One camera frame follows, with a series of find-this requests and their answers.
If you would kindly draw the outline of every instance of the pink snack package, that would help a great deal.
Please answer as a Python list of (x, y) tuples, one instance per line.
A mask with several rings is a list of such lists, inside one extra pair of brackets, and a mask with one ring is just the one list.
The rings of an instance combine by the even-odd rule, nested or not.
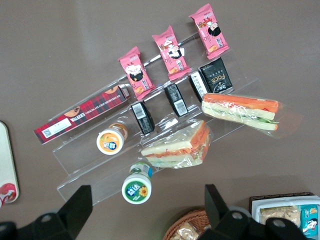
[(198, 28), (208, 59), (213, 59), (229, 49), (209, 3), (190, 15), (189, 18), (193, 19)]
[(160, 35), (152, 35), (160, 49), (162, 59), (168, 70), (169, 79), (175, 80), (190, 71), (184, 58), (184, 49), (179, 48), (178, 41), (171, 26)]
[(144, 65), (141, 63), (140, 52), (137, 46), (132, 48), (126, 55), (120, 57), (118, 61), (121, 63), (138, 100), (143, 99), (156, 88), (148, 77)]

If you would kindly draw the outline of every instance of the yogurt bottle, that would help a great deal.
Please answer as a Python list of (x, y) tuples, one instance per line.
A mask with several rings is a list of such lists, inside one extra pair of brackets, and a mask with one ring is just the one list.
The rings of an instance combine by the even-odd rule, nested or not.
[(126, 126), (116, 122), (99, 133), (96, 146), (103, 154), (115, 155), (120, 152), (127, 137), (128, 129)]
[(143, 204), (151, 196), (152, 168), (144, 162), (137, 162), (129, 172), (122, 185), (122, 196), (131, 204)]

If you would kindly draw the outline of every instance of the wicker basket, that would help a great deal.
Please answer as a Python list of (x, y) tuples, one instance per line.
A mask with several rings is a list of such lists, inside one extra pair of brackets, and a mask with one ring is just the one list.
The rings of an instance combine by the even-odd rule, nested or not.
[(191, 211), (183, 217), (181, 217), (168, 229), (168, 231), (166, 231), (163, 240), (169, 240), (183, 223), (190, 223), (196, 228), (197, 232), (200, 234), (203, 234), (205, 231), (205, 227), (207, 227), (210, 224), (208, 216), (204, 209)]

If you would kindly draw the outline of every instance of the black snack package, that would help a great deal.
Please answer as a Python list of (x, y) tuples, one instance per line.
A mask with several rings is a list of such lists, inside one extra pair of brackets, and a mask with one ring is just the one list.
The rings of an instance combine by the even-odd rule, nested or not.
[(142, 133), (147, 135), (153, 132), (155, 130), (155, 123), (144, 102), (140, 101), (132, 104), (131, 108)]
[(232, 87), (229, 75), (221, 58), (199, 68), (211, 93), (221, 93)]
[(178, 117), (182, 117), (188, 114), (188, 109), (184, 99), (176, 84), (170, 84), (164, 89), (165, 95), (169, 100), (169, 103)]
[(192, 73), (189, 76), (189, 82), (191, 87), (200, 102), (202, 102), (204, 95), (210, 93), (209, 87), (206, 82), (202, 79), (198, 71)]

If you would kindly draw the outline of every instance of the gray table surface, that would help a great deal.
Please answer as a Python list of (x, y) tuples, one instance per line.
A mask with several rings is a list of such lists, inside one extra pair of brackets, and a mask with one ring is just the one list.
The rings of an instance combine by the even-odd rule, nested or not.
[[(117, 59), (132, 47), (146, 58), (157, 54), (153, 34), (168, 25), (178, 39), (194, 33), (188, 16), (206, 3), (1, 1), (0, 120), (10, 132), (20, 196), (0, 209), (0, 222), (22, 227), (64, 203), (56, 188), (66, 173), (52, 153), (55, 143), (41, 145), (33, 130), (122, 76)], [(212, 144), (202, 165), (155, 174), (148, 202), (134, 206), (116, 194), (95, 205), (79, 240), (160, 240), (180, 214), (204, 204), (205, 184), (245, 208), (250, 196), (320, 195), (320, 2), (209, 3), (243, 73), (302, 114), (300, 128), (274, 139), (242, 127)]]

